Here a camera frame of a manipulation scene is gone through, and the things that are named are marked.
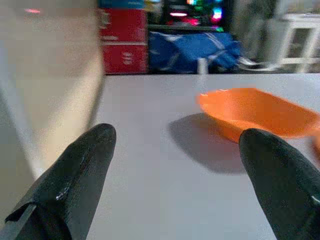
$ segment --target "orange plastic bowl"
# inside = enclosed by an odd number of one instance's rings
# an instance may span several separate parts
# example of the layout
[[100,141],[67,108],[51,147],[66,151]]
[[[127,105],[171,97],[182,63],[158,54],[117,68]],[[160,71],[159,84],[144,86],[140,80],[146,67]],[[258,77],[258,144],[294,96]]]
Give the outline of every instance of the orange plastic bowl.
[[256,88],[232,88],[200,94],[202,110],[226,138],[238,143],[243,130],[257,128],[282,138],[300,138],[319,130],[320,115]]

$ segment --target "white furniture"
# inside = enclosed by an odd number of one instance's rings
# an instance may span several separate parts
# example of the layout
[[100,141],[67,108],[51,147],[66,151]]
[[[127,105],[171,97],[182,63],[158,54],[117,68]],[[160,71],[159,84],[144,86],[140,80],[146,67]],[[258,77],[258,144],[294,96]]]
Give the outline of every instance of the white furniture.
[[317,72],[320,66],[320,14],[285,14],[268,23],[268,60],[288,71]]
[[[319,74],[108,76],[95,123],[117,131],[88,240],[275,240],[242,165],[195,102],[257,87],[320,112]],[[309,137],[289,141],[319,164]]]

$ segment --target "table surface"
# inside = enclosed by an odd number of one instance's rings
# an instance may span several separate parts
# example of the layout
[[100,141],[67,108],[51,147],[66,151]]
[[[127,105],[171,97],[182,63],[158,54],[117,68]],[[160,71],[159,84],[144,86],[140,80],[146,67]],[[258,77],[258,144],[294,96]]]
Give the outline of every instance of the table surface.
[[[320,112],[320,74],[108,76],[95,123],[117,144],[89,240],[273,240],[238,145],[195,96],[256,87]],[[312,139],[291,139],[316,166]]]

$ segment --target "blue bag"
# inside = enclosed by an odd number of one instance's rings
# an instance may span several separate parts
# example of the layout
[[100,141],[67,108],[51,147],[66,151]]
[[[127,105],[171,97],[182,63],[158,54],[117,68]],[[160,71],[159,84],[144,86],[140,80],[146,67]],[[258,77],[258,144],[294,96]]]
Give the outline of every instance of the blue bag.
[[150,32],[150,70],[171,73],[197,73],[198,59],[206,58],[208,66],[231,69],[242,56],[240,43],[229,33],[165,34]]

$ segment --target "red storage box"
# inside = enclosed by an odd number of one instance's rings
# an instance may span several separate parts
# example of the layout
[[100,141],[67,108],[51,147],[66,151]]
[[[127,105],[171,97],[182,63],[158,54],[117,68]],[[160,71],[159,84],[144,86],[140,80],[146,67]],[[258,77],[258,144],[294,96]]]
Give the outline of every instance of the red storage box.
[[99,8],[103,41],[146,42],[146,12],[143,9]]
[[103,62],[107,74],[147,72],[147,44],[143,42],[104,42]]

